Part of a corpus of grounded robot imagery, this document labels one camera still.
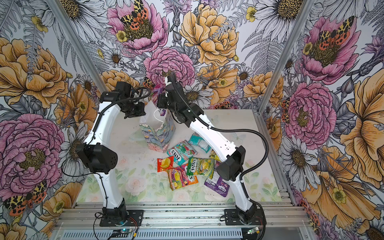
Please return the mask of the floral paper gift bag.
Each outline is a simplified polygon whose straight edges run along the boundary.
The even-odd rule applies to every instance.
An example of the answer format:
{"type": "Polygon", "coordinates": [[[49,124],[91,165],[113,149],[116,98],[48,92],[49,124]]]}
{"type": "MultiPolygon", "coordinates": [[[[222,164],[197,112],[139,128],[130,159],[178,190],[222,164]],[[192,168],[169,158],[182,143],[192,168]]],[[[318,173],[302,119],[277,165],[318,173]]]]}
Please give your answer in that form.
{"type": "Polygon", "coordinates": [[[139,125],[152,151],[165,153],[175,133],[176,127],[168,109],[159,109],[150,101],[144,108],[145,115],[140,117],[139,125]]]}

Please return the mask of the large purple snack packet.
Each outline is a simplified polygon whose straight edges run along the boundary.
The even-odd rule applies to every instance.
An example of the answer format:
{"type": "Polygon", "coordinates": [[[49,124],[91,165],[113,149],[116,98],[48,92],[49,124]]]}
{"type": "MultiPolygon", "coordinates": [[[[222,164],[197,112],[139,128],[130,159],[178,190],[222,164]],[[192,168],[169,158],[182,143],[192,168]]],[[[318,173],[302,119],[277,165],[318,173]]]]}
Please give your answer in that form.
{"type": "Polygon", "coordinates": [[[207,178],[204,185],[224,198],[228,195],[230,189],[229,184],[217,172],[214,172],[211,179],[207,178]]]}

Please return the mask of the yellow corn chips packet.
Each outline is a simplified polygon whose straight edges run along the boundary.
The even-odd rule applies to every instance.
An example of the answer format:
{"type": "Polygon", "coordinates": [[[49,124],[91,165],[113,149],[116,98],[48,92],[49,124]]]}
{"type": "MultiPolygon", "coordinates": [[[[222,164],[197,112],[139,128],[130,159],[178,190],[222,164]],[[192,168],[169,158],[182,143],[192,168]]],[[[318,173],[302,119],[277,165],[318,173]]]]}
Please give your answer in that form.
{"type": "Polygon", "coordinates": [[[209,158],[214,159],[214,160],[218,161],[219,163],[221,162],[219,156],[217,155],[217,153],[214,150],[211,150],[209,158]]]}

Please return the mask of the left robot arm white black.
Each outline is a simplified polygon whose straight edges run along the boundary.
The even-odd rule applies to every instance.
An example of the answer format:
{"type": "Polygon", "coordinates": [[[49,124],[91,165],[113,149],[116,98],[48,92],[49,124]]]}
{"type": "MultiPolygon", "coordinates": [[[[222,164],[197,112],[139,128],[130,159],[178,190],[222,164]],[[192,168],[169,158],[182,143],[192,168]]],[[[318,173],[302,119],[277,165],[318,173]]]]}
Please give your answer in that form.
{"type": "Polygon", "coordinates": [[[118,82],[114,90],[103,92],[96,121],[84,143],[76,147],[80,160],[98,179],[104,197],[102,216],[118,224],[126,221],[128,213],[118,188],[115,172],[118,155],[110,148],[110,136],[119,113],[124,113],[125,118],[145,115],[142,100],[150,93],[146,87],[134,88],[126,82],[118,82]]]}

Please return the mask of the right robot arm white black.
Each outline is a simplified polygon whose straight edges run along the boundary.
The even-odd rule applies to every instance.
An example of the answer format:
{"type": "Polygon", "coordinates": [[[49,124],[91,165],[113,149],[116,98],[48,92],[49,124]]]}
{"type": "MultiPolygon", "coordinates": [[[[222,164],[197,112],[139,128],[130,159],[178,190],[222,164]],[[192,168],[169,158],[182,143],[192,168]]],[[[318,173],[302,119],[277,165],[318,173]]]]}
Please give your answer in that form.
{"type": "Polygon", "coordinates": [[[170,110],[179,123],[195,131],[215,151],[221,161],[216,171],[233,191],[239,220],[244,224],[250,224],[257,211],[257,205],[250,200],[244,181],[241,179],[245,148],[237,147],[227,140],[222,135],[224,131],[216,129],[197,104],[187,102],[183,87],[173,72],[166,77],[165,93],[160,95],[158,106],[170,110]]]}

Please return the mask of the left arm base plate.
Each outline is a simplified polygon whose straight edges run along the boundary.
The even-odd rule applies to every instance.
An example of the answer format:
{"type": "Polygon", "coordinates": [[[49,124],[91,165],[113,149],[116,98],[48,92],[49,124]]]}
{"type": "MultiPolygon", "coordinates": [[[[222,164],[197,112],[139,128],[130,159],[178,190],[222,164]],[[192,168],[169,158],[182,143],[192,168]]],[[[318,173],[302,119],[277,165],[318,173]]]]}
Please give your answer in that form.
{"type": "Polygon", "coordinates": [[[142,225],[143,210],[112,210],[103,211],[99,223],[100,227],[140,227],[142,225]]]}

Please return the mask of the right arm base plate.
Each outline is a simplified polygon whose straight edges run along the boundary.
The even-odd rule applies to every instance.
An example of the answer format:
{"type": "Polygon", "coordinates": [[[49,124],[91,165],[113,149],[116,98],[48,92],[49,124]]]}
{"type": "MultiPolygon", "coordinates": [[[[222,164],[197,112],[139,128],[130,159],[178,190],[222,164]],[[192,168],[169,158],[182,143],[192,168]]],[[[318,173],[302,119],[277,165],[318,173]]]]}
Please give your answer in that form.
{"type": "Polygon", "coordinates": [[[266,223],[266,220],[261,209],[247,212],[238,209],[225,209],[224,222],[227,226],[261,226],[266,223]]]}

